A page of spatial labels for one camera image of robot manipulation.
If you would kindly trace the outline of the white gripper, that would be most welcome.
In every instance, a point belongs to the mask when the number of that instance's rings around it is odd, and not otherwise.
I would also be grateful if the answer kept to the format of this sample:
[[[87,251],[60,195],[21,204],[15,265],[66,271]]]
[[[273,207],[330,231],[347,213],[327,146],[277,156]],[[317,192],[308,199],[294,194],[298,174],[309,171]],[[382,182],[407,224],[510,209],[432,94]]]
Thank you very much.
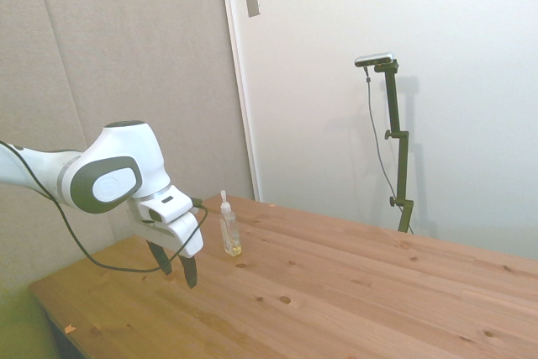
[[[198,269],[194,256],[203,248],[203,237],[195,216],[187,211],[171,223],[163,224],[150,218],[144,219],[138,210],[137,203],[129,201],[128,206],[132,218],[131,228],[136,235],[147,240],[150,252],[160,270],[166,275],[172,272],[171,263],[164,248],[170,251],[182,249],[179,258],[184,277],[187,285],[195,288],[198,283]]]

